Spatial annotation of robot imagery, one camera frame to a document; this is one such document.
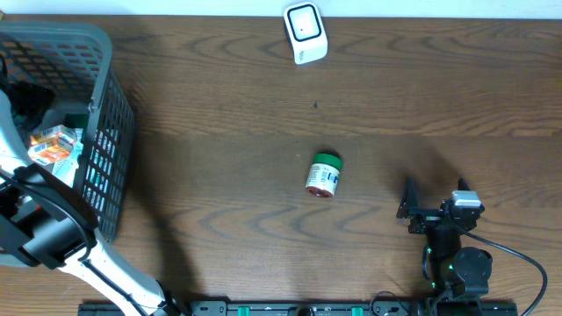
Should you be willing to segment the green lid jar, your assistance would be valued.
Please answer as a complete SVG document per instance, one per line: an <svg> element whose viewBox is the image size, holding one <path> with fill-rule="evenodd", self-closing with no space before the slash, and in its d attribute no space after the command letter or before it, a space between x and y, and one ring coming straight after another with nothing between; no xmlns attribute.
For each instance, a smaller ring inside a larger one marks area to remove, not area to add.
<svg viewBox="0 0 562 316"><path fill-rule="evenodd" d="M334 154L318 153L313 157L306 180L306 190L318 198L332 198L339 183L342 160Z"/></svg>

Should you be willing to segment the orange small box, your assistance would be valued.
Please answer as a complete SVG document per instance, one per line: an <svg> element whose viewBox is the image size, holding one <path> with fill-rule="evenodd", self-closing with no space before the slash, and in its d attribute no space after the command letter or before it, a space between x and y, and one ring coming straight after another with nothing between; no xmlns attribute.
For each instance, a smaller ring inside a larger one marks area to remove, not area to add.
<svg viewBox="0 0 562 316"><path fill-rule="evenodd" d="M73 145L61 139L51 139L28 149L30 158L41 165L65 160L73 151Z"/></svg>
<svg viewBox="0 0 562 316"><path fill-rule="evenodd" d="M56 140L57 143L63 147L72 147L78 142L75 131L64 125L53 126L30 136L32 146L45 143L48 140Z"/></svg>

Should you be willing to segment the mint green snack packet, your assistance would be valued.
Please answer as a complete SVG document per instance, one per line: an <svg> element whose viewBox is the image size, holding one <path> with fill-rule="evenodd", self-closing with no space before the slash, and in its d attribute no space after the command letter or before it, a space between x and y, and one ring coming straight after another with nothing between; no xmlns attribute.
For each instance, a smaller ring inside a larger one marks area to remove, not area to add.
<svg viewBox="0 0 562 316"><path fill-rule="evenodd" d="M79 157L83 152L83 144L77 142L74 144L69 156L54 164L53 175L64 182L67 186L73 187L76 171L79 168Z"/></svg>

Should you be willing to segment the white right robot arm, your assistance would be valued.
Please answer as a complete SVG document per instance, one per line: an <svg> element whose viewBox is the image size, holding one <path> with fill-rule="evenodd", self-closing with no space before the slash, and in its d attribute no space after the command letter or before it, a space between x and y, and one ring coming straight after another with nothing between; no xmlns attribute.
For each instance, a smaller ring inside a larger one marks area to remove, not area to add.
<svg viewBox="0 0 562 316"><path fill-rule="evenodd" d="M489 291L493 258L483 249L464 247L461 236L477 226L485 210L464 179L437 208L420 205L414 180L408 178L396 217L409 219L408 231L426 237L422 274L434 294L407 309L409 315L486 314L481 297Z"/></svg>

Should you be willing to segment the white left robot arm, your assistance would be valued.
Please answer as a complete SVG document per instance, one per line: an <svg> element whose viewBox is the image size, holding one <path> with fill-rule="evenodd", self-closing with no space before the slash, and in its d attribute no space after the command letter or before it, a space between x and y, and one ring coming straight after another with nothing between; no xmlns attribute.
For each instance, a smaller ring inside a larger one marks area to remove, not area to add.
<svg viewBox="0 0 562 316"><path fill-rule="evenodd" d="M11 116L48 90L13 84L1 66L1 247L26 267L44 265L82 279L126 315L189 315L191 309L104 240L97 210L31 159Z"/></svg>

